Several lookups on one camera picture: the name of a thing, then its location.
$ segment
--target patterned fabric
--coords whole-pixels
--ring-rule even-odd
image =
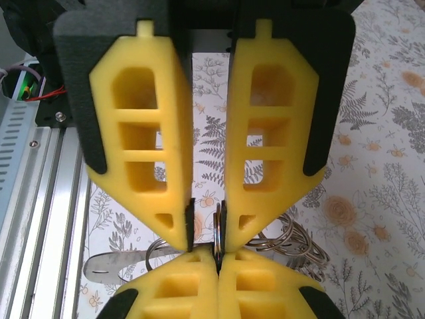
[[[331,255],[324,287],[347,318],[425,318],[425,12],[413,0],[366,0],[353,15],[357,37],[326,176],[291,212]],[[193,66],[195,238],[211,241],[224,198],[228,55],[195,54]],[[261,162],[248,165],[246,183],[260,181]],[[155,174],[165,179],[163,165]],[[156,238],[93,185],[84,260],[146,249]],[[145,272],[133,265],[121,277]],[[79,318],[95,318],[116,288],[83,276]]]

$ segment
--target bolt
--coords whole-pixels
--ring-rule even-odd
[[[29,147],[30,148],[36,148],[39,145],[39,143],[37,141],[31,141],[29,142]]]
[[[54,117],[56,118],[56,121],[58,122],[63,122],[66,120],[66,115],[63,114],[62,112],[57,112]]]

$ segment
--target red wire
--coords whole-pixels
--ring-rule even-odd
[[[32,101],[44,100],[46,98],[51,98],[53,96],[58,96],[58,95],[64,94],[64,93],[66,93],[66,90],[64,90],[64,86],[62,85],[60,88],[58,88],[58,89],[56,89],[56,90],[54,90],[54,91],[52,91],[48,94],[45,94],[45,95],[42,95],[42,96],[39,96],[39,97],[36,97],[36,98],[28,98],[25,101],[32,102]]]

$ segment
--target screw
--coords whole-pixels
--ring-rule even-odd
[[[63,114],[62,112],[57,112],[54,117],[56,118],[56,121],[58,122],[63,122],[66,120],[66,115]]]
[[[36,148],[39,145],[39,143],[37,141],[31,141],[29,142],[29,147],[30,148]]]

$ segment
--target floral tablecloth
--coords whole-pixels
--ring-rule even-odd
[[[292,213],[330,254],[323,285],[347,318],[425,318],[425,12],[413,0],[366,0],[353,16],[326,176]],[[225,131],[228,55],[195,54],[193,68],[195,238],[211,241],[224,198],[224,149],[212,133]],[[261,163],[251,165],[247,180],[260,179]],[[160,164],[155,174],[165,178]],[[156,238],[93,185],[84,260]],[[137,265],[121,275],[145,272]],[[83,275],[79,318],[95,318],[116,289]]]

